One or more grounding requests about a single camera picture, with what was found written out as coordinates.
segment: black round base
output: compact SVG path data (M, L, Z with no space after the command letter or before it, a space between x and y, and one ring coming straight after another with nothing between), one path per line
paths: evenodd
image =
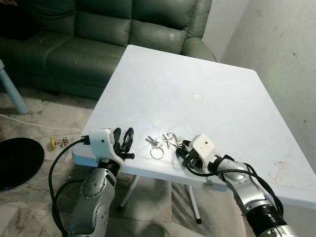
M44 161L43 147L29 138L0 142L0 190L10 189L33 177Z

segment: key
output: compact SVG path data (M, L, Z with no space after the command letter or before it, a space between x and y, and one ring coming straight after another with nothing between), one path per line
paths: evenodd
M169 132L169 133L167 133L167 135L168 135L168 137L170 137L170 135L172 135L172 138L174 138L174 140L176 142L175 144L173 144L174 146L179 147L179 148L182 147L183 142L178 139L176 134L174 134L173 132Z
M158 145L159 142L156 139L152 138L151 136L148 136L148 138L154 146Z
M164 133L164 134L163 134L163 137L164 137L165 140L167 141L167 147L168 147L168 149L169 149L169 148L170 148L169 136L168 136L166 133Z
M179 145L177 143L174 143L174 142L169 142L171 145L177 147L177 148L180 148Z

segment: white table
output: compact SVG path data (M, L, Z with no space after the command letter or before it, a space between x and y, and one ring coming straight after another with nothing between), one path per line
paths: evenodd
M172 152L153 159L145 141L166 131L187 140L205 133L222 155L251 164L283 203L316 209L316 176L253 70L129 45L82 135L102 127L134 128L125 173L224 191ZM89 146L76 145L73 157L97 165Z

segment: table leg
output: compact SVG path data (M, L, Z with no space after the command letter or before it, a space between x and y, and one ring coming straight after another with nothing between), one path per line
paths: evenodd
M134 188L135 188L135 186L136 186L136 184L137 184L137 182L139 180L139 177L140 177L139 175L134 175L133 176L133 180L132 180L132 182L131 182L131 184L129 186L129 189L128 189L123 201L118 206L118 211L119 212L123 210L123 208L124 208L128 198L129 198L129 196L132 194L132 192L133 192L133 190L134 190Z
M14 84L10 80L8 74L4 70L4 64L0 59L0 80L6 92L9 94L16 110L19 114L24 115L29 112L29 108L25 103L24 99L20 95L19 91L15 88Z
M202 221L201 221L201 218L199 216L198 206L197 206L197 203L196 203L196 199L194 198L194 195L193 195L192 186L189 186L189 193L190 193L190 199L191 199L194 215L196 216L196 221L197 221L198 224L201 224Z

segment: metal ring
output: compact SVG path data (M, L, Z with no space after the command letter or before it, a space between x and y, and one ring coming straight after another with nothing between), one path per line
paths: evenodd
M168 132L167 136L169 137L169 139L173 139L174 138L174 133L173 132Z
M164 145L164 140L162 140L162 142L158 142L159 146L158 147L162 147Z
M153 155L153 153L152 153L153 149L161 150L161 151L162 151L161 157L158 157L158 158L155 157L155 156ZM163 149L162 149L161 147L151 147L151 149L150 149L150 155L151 155L152 158L154 158L154 159L162 159L163 156L164 156L164 152L163 152Z

